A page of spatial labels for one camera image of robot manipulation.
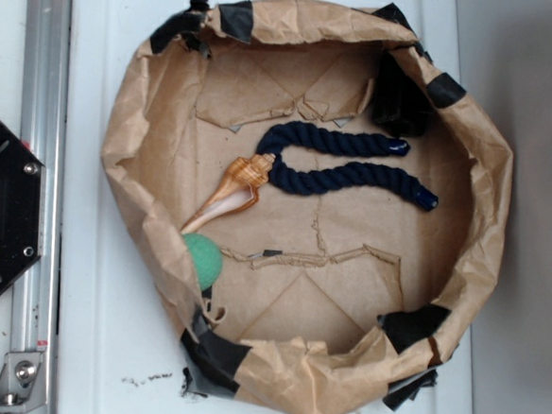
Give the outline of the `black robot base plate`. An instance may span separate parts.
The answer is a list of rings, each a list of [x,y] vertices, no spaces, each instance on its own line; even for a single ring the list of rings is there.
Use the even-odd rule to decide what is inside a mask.
[[[43,172],[0,121],[0,296],[41,257]]]

